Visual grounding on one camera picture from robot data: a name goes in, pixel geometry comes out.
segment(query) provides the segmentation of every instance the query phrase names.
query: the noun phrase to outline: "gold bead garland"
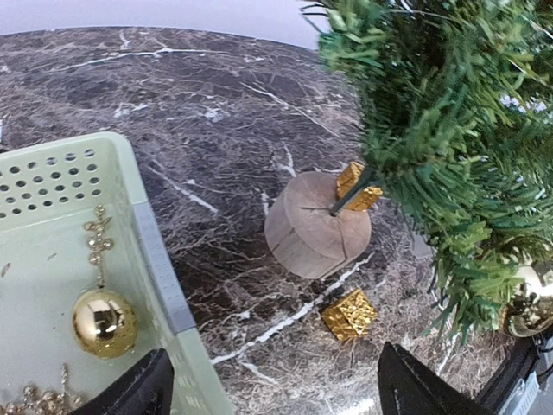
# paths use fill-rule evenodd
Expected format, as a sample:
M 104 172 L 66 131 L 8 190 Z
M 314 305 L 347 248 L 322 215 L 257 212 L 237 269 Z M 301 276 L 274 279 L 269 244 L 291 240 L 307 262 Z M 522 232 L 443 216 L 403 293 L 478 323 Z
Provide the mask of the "gold bead garland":
M 112 239 L 104 239 L 111 218 L 105 217 L 105 207 L 94 208 L 96 221 L 87 222 L 86 231 L 94 232 L 88 240 L 91 254 L 88 261 L 99 270 L 96 290 L 89 290 L 73 306 L 73 332 L 80 347 L 101 359 L 113 359 L 134 347 L 137 339 L 137 315 L 120 294 L 105 287 L 102 252 L 114 247 Z
M 23 388 L 23 399 L 0 405 L 0 415 L 67 415 L 83 406 L 85 399 L 68 389 L 67 365 L 61 367 L 61 392 L 41 391 L 33 384 Z

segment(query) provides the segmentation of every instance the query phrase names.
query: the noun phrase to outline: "white wall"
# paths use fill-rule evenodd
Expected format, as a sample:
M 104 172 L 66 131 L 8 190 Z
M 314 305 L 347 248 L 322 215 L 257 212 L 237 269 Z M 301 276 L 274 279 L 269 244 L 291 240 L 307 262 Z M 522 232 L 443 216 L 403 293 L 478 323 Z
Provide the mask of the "white wall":
M 210 30 L 316 48 L 301 0 L 0 0 L 0 35 L 42 29 L 149 26 Z M 323 18 L 315 20 L 325 26 Z

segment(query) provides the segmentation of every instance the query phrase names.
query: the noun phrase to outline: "black object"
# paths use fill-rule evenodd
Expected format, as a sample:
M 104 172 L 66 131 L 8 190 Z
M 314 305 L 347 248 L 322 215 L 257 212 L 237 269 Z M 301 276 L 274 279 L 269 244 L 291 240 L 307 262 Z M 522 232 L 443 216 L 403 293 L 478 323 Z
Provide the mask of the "black object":
M 539 355 L 531 337 L 518 340 L 509 356 L 501 362 L 492 378 L 482 388 L 476 402 L 493 412 L 499 412 L 517 382 L 526 380 L 536 370 Z
M 389 342 L 378 360 L 378 390 L 384 415 L 493 415 Z
M 549 326 L 546 330 L 540 333 L 538 338 L 534 338 L 537 351 L 540 354 L 548 354 L 553 351 L 553 348 L 543 348 L 543 346 L 549 342 L 551 337 L 553 337 L 553 325 Z M 543 372 L 537 374 L 537 382 L 540 384 L 540 386 L 545 385 L 552 374 L 553 365 L 545 369 Z
M 175 371 L 164 349 L 152 350 L 72 415 L 169 415 Z

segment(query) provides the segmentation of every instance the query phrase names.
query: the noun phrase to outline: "green pine needles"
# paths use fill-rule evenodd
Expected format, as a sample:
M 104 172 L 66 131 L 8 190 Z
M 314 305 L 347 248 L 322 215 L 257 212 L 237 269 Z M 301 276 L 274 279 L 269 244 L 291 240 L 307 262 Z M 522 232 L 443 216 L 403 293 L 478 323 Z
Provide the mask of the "green pine needles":
M 321 58 L 359 95 L 365 184 L 435 248 L 437 323 L 497 329 L 519 265 L 553 253 L 553 2 L 311 3 Z

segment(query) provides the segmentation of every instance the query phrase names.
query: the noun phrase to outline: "wooden tree stand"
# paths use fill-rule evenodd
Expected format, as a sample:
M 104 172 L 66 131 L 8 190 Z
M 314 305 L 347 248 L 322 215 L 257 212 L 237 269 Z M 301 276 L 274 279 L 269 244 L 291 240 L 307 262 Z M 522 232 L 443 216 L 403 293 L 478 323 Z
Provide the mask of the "wooden tree stand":
M 329 209 L 336 202 L 336 179 L 302 173 L 276 199 L 265 220 L 265 238 L 276 260 L 304 278 L 338 271 L 365 251 L 371 239 L 367 212 Z

